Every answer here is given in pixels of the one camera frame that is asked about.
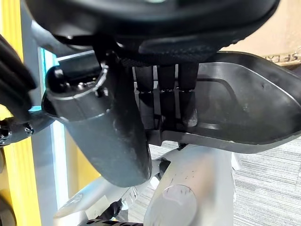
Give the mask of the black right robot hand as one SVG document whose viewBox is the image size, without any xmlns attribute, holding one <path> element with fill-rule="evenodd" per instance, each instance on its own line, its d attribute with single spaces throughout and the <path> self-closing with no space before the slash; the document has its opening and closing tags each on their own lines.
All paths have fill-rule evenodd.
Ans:
<svg viewBox="0 0 301 226">
<path fill-rule="evenodd" d="M 119 187 L 151 176 L 133 67 L 200 63 L 263 26 L 277 0 L 27 0 L 55 51 L 43 111 L 60 121 L 101 175 Z"/>
</svg>

